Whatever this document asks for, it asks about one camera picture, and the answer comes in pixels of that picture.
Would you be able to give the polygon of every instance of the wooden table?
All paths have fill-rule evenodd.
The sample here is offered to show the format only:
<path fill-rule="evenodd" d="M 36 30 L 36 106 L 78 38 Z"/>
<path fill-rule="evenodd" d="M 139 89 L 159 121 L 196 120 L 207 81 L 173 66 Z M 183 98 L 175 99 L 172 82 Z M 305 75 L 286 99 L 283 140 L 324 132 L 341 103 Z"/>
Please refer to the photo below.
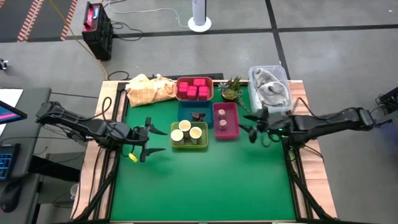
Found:
<path fill-rule="evenodd" d="M 98 104 L 96 108 L 96 113 L 99 114 L 101 113 L 101 105 L 107 96 L 112 98 L 112 106 L 110 107 L 107 112 L 105 112 L 105 117 L 107 119 L 111 119 L 112 113 L 113 113 L 113 106 L 114 106 L 114 100 L 116 97 L 116 90 L 118 87 L 119 81 L 105 81 L 102 84 L 101 87 L 101 92 L 99 94 L 98 98 Z M 292 101 L 295 102 L 295 100 L 298 97 L 303 98 L 307 103 L 307 96 L 305 93 L 304 89 L 304 84 L 300 80 L 292 80 L 290 81 L 290 90 L 292 92 Z M 124 97 L 125 94 L 121 96 L 121 102 L 124 102 Z M 117 114 L 117 121 L 121 121 L 122 119 L 122 110 L 123 110 L 123 104 L 121 103 L 119 105 L 118 109 L 118 114 Z M 304 107 L 303 104 L 299 104 L 298 107 L 295 110 L 295 114 L 308 114 L 308 110 L 306 107 Z M 316 149 L 317 151 L 320 152 L 319 144 L 318 141 L 310 141 L 307 143 L 308 146 Z M 77 200 L 75 200 L 75 203 L 73 205 L 72 211 L 76 209 L 76 214 L 74 215 L 75 218 L 79 216 L 79 214 L 83 211 L 83 209 L 88 205 L 89 203 L 89 195 L 90 195 L 90 190 L 91 192 L 91 198 L 94 196 L 98 189 L 98 184 L 100 182 L 100 175 L 101 175 L 101 170 L 103 167 L 103 162 L 104 162 L 104 150 L 99 152 L 99 158 L 96 167 L 95 165 L 95 160 L 99 151 L 99 147 L 97 143 L 95 142 L 89 142 L 87 145 L 87 150 L 86 150 L 86 155 L 85 155 L 85 160 L 83 163 L 83 167 L 81 170 L 81 189 L 80 189 L 80 199 L 79 203 L 77 205 Z M 307 184 L 307 188 L 311 192 L 311 194 L 314 196 L 314 198 L 317 200 L 317 202 L 323 207 L 323 209 L 331 216 L 336 217 L 336 211 L 335 211 L 335 206 L 333 203 L 333 199 L 331 197 L 331 192 L 329 188 L 329 183 L 328 183 L 328 177 L 326 175 L 325 171 L 325 166 L 323 165 L 322 159 L 314 154 L 313 152 L 303 148 L 300 150 L 300 155 L 301 155 L 301 160 L 302 160 L 302 167 L 304 171 L 304 176 L 305 176 L 305 181 Z M 110 168 L 113 164 L 114 161 L 114 154 L 111 154 L 109 164 L 108 164 L 108 172 L 110 171 Z M 91 188 L 91 183 L 93 181 L 93 174 L 94 174 L 94 185 Z M 305 203 L 304 199 L 302 197 L 302 194 L 300 190 L 296 187 L 296 192 L 298 196 L 298 204 L 299 204 L 299 209 L 300 209 L 300 214 L 302 217 L 307 217 L 306 211 L 305 211 Z M 106 206 L 108 204 L 108 194 L 109 194 L 109 188 L 103 195 L 103 199 L 101 202 L 101 207 L 99 210 L 99 217 L 98 218 L 105 218 L 105 213 L 106 213 Z"/>

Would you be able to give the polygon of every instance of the blue tray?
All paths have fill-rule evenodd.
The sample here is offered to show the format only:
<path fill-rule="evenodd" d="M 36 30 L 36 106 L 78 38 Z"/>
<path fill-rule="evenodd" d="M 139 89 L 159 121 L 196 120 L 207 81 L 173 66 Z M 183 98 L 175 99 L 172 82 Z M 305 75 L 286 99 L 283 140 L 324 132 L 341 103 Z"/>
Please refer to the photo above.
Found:
<path fill-rule="evenodd" d="M 213 103 L 210 101 L 180 101 L 178 104 L 178 121 L 189 120 L 193 122 L 191 113 L 205 113 L 203 122 L 208 127 L 213 127 Z"/>

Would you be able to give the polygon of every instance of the white bin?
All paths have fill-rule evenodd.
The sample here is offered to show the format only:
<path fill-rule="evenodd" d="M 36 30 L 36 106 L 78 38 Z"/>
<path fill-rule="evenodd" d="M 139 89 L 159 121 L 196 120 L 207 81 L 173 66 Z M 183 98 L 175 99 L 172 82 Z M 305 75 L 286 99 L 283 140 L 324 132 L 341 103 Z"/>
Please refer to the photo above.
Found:
<path fill-rule="evenodd" d="M 287 105 L 285 106 L 268 106 L 268 111 L 270 113 L 284 113 L 290 111 L 292 109 L 292 93 L 290 92 L 289 81 L 287 80 L 285 69 L 279 65 L 273 66 L 253 66 L 249 69 L 249 96 L 250 96 L 250 104 L 252 113 L 257 112 L 259 109 L 262 109 L 261 102 L 259 96 L 257 94 L 255 85 L 254 85 L 254 72 L 257 69 L 263 68 L 271 74 L 273 74 L 279 81 L 286 86 L 286 89 L 289 93 L 289 100 Z"/>

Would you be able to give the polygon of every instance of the pink tray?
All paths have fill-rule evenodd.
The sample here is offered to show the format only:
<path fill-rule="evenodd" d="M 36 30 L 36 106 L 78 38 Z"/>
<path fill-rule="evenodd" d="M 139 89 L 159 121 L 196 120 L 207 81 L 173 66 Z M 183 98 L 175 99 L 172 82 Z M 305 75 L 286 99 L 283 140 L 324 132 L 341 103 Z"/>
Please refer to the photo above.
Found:
<path fill-rule="evenodd" d="M 209 90 L 209 95 L 207 100 L 211 100 L 213 95 L 214 95 L 214 87 L 213 87 L 213 81 L 209 77 L 181 77 L 178 78 L 177 80 L 177 99 L 180 101 L 201 101 L 201 100 L 188 100 L 188 99 L 183 99 L 180 94 L 178 93 L 178 87 L 180 85 L 180 82 L 187 82 L 189 85 L 193 85 L 193 79 L 195 78 L 203 78 L 206 80 L 206 86 L 208 87 Z"/>
<path fill-rule="evenodd" d="M 219 128 L 218 110 L 225 110 L 225 120 L 227 122 L 224 131 Z M 236 103 L 215 103 L 213 104 L 214 132 L 217 139 L 234 139 L 239 136 L 238 107 Z"/>

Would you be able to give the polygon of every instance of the keyboard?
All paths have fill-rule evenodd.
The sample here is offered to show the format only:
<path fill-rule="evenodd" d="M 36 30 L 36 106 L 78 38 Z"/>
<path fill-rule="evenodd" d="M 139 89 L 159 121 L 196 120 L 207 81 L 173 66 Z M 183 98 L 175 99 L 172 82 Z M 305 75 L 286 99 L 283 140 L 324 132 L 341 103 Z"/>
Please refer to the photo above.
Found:
<path fill-rule="evenodd" d="M 0 181 L 11 175 L 17 158 L 20 144 L 0 144 Z"/>

